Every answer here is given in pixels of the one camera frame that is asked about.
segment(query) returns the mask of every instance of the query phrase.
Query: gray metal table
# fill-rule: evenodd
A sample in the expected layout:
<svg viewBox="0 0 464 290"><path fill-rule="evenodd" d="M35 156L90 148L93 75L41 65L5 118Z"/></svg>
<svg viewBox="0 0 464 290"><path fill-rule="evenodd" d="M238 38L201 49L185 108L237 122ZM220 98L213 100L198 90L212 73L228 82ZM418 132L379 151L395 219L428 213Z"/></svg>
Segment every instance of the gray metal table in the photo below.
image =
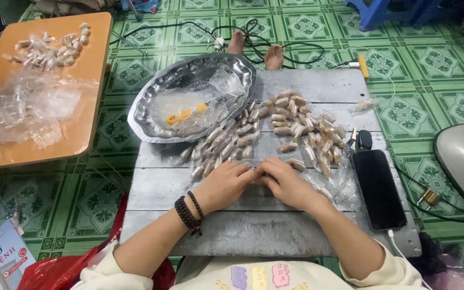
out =
<svg viewBox="0 0 464 290"><path fill-rule="evenodd" d="M370 96L360 71L257 71L254 96L258 101L273 98L280 91L287 89L300 91L312 102L309 107L314 113L332 110L338 122L346 125L349 130L357 127L358 130L372 132L373 148L386 152L406 212L407 227L394 231L396 243L406 256L421 255L418 232L409 204L386 151L386 142L375 113L369 111L352 116L347 111L353 103ZM269 119L263 119L261 123L262 133L254 145L255 160L261 161L268 156L279 156L284 161L292 157L302 160L300 151L283 155L278 153L278 137L272 132ZM121 242L172 208L175 200L184 194L184 186L189 183L191 170L188 165L174 166L169 162L169 157L178 156L187 144L177 144L171 150L161 151L163 147L164 145L160 144L141 143L133 172ZM314 169L306 170L306 173L323 178ZM357 199L354 203L337 202L336 206L366 233L391 249L387 234L371 230L362 210L354 210L359 208L359 204L361 201ZM251 185L235 204L210 214L202 225L202 231L205 234L201 237L185 235L171 254L293 257L336 255L324 232L312 218L304 212L284 205L269 189L261 186Z"/></svg>

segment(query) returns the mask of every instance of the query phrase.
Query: table surface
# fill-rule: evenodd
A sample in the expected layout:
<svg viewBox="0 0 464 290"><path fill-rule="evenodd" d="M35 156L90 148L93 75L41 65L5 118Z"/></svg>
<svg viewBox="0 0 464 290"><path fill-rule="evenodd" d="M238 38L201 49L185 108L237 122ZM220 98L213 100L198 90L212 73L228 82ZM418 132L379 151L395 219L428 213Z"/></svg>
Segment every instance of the table surface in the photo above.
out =
<svg viewBox="0 0 464 290"><path fill-rule="evenodd" d="M330 110L339 123L349 131L354 127L372 132L373 148L383 150L390 162L407 226L395 230L398 247L406 256L420 256L418 232L400 178L386 150L386 142L375 113L352 116L348 109L367 99L368 89L358 70L278 70L257 72L254 96L257 101L273 98L280 91L298 90L311 102L308 105L315 115ZM280 154L280 138L273 133L269 119L261 121L261 136L254 145L254 159L261 161L268 156L278 156L283 161L295 157L302 160L300 151ZM173 207L175 200L184 194L191 169L188 164L176 166L170 161L188 146L175 144L163 150L164 144L141 143L132 188L123 224L121 242ZM325 181L314 169L303 174L314 180ZM390 241L385 232L372 230L363 212L357 188L345 194L356 194L354 201L337 200L339 210L358 224L370 236L389 249ZM251 185L241 198L230 207L215 212L202 224L201 237L184 235L173 248L172 255L245 255L245 256L335 256L331 244L319 225L306 213L284 205L266 187Z"/></svg>
<svg viewBox="0 0 464 290"><path fill-rule="evenodd" d="M79 26L82 22L87 22L91 26L89 44L84 46L74 65L59 68L57 71L63 76L71 75L85 81L97 81L100 83L99 89L82 90L73 115L60 122L63 137L59 142L42 149L31 139L22 143L0 144L2 155L0 167L66 158L84 154L91 147L96 130L101 84L105 75L110 28L113 22L109 13L41 19L8 25L0 38L0 86L4 84L7 77L22 67L22 64L11 63L2 57L4 54L14 55L16 53L14 45L18 41L29 39L30 34L41 36L44 31L57 39L73 32L79 34Z"/></svg>

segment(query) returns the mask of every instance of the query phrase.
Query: metal tray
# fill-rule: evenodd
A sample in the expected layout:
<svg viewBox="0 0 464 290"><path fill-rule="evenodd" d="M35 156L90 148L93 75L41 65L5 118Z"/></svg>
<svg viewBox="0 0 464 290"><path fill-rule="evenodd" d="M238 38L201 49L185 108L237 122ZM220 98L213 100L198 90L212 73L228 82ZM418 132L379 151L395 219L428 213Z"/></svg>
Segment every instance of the metal tray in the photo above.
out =
<svg viewBox="0 0 464 290"><path fill-rule="evenodd" d="M253 65L242 56L215 53L189 57L157 72L139 92L130 108L130 127L142 141L150 143L192 142L208 135L218 124L189 137L176 136L174 131L163 129L153 121L148 104L165 89L186 87L194 82L209 80L223 66L225 70L234 72L239 77L248 94L243 104L231 112L228 119L235 118L252 100L257 73Z"/></svg>

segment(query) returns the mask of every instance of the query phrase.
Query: key fob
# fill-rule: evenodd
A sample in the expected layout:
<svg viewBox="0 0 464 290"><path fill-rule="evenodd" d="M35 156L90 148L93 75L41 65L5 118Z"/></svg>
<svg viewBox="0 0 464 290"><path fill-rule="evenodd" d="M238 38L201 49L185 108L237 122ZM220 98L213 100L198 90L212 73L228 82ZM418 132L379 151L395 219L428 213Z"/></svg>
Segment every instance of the key fob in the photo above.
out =
<svg viewBox="0 0 464 290"><path fill-rule="evenodd" d="M372 134L367 130L360 130L357 132L357 145L361 150L372 149Z"/></svg>

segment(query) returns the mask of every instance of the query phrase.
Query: smartphone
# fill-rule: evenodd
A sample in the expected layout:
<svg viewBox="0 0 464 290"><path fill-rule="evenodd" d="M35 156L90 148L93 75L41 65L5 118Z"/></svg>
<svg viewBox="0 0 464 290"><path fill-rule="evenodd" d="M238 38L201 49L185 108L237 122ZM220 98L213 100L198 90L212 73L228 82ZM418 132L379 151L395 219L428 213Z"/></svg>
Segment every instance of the smartphone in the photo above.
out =
<svg viewBox="0 0 464 290"><path fill-rule="evenodd" d="M405 227L406 215L384 152L358 151L352 154L351 161L372 228L384 231Z"/></svg>

